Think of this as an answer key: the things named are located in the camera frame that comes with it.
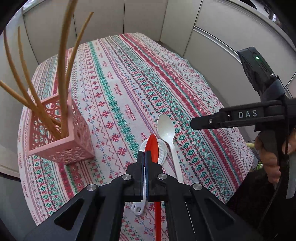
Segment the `person's right hand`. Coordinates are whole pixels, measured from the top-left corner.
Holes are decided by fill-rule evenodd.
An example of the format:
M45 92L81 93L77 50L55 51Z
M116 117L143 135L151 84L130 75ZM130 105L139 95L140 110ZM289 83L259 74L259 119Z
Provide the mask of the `person's right hand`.
M263 163L264 170L267 173L269 182L272 184L277 184L281 176L280 167L278 165L278 158L274 153L264 149L259 137L256 137L254 146L255 149L257 149L260 153L260 159ZM291 155L293 152L295 152L295 128L290 134L287 147L288 155Z

